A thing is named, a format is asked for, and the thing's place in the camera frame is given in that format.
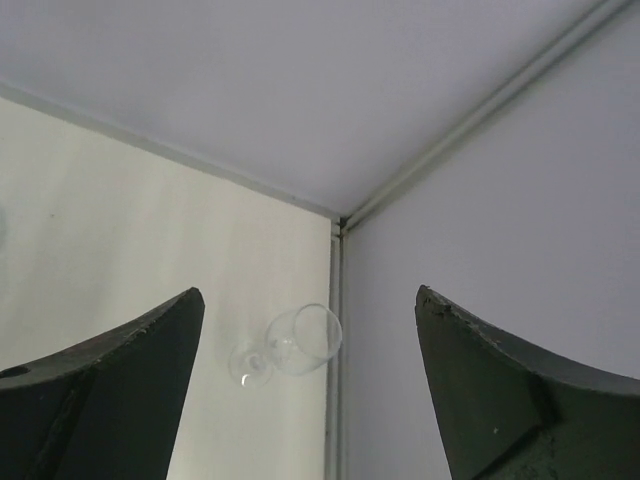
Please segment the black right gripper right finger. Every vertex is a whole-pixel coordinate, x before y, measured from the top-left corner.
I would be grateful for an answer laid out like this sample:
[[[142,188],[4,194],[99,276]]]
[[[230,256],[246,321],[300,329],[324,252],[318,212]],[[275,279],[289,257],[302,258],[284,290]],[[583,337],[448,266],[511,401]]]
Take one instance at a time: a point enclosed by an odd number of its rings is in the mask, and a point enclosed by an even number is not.
[[[537,346],[427,286],[415,316],[452,478],[638,478],[638,380]]]

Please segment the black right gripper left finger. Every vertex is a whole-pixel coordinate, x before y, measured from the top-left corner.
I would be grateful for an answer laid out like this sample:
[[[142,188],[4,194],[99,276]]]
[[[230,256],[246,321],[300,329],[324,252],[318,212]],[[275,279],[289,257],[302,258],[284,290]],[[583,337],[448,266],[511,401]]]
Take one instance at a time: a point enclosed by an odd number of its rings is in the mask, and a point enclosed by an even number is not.
[[[4,479],[164,479],[201,336],[190,288],[1,373]]]

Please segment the tall clear wine glass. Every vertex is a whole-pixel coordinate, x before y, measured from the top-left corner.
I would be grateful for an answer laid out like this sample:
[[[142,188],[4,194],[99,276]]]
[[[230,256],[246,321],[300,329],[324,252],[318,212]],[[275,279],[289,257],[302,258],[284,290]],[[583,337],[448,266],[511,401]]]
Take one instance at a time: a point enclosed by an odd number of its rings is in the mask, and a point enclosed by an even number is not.
[[[329,363],[342,341],[342,325],[332,310],[303,305],[274,318],[256,341],[234,347],[229,372],[244,388],[266,384],[275,370],[303,376]]]

